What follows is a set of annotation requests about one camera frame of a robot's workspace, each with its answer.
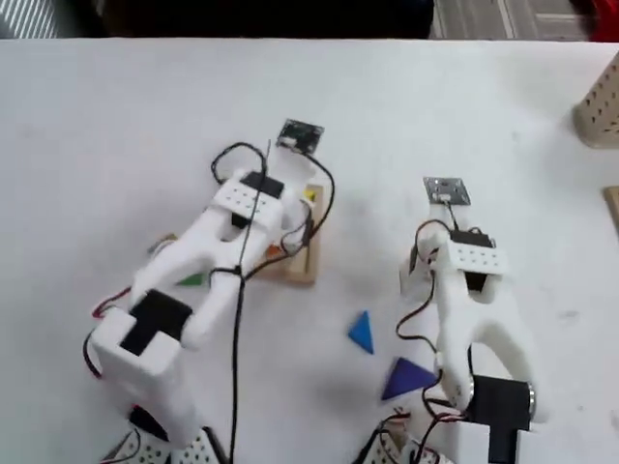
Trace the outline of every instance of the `green triangle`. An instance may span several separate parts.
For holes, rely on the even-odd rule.
[[[185,277],[183,280],[177,283],[177,285],[183,285],[186,287],[199,287],[204,283],[204,274],[198,273]]]

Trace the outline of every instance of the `wooden tray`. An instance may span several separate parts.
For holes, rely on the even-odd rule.
[[[320,221],[324,215],[324,188],[321,186],[309,185],[308,190],[315,194],[313,220],[314,223]],[[279,263],[272,264],[256,276],[280,280],[291,283],[312,285],[318,277],[318,258],[320,256],[320,232],[318,232],[309,245],[299,251],[293,258],[288,258]]]

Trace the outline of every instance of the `floor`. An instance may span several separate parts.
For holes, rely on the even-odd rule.
[[[592,0],[434,0],[434,39],[586,41]]]

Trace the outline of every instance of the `white table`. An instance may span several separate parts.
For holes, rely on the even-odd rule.
[[[395,356],[431,365],[423,344],[393,334],[398,265],[427,217],[424,175],[462,177],[471,216],[510,255],[552,382],[547,432],[574,462],[614,461],[619,247],[600,189],[619,184],[619,154],[585,148],[569,118],[614,51],[0,42],[3,462],[93,462],[127,429],[82,364],[89,309],[130,281],[147,246],[200,213],[219,149],[265,145],[287,117],[326,128],[318,156],[338,198],[313,289],[249,286],[238,462],[350,462],[389,410],[378,398]],[[373,357],[345,337],[362,308]],[[225,448],[231,313],[187,359]],[[411,330],[434,335],[434,313]]]

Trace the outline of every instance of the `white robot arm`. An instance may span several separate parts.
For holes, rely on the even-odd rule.
[[[546,445],[529,425],[548,419],[548,386],[533,336],[518,313],[506,253],[479,228],[457,227],[452,206],[470,204],[460,179],[426,178],[426,186],[433,208],[449,212],[454,223],[444,226],[451,219],[443,216],[444,222],[435,221],[443,226],[415,244],[420,255],[433,256],[435,370],[447,399],[464,417],[442,425],[442,450],[456,464],[546,462]],[[416,280],[412,268],[402,267],[409,275],[400,270],[403,291]],[[512,378],[475,375],[467,357],[473,343],[490,348]]]
[[[288,121],[266,174],[235,171],[179,240],[135,275],[129,311],[113,307],[92,333],[103,378],[132,405],[132,422],[172,449],[189,445],[204,425],[184,379],[182,353],[198,349],[221,313],[233,307],[239,274],[247,276],[270,244],[290,235],[286,224],[295,228],[306,219],[301,200],[321,133]],[[305,237],[303,228],[297,237]],[[196,272],[210,278],[196,310],[158,290]]]

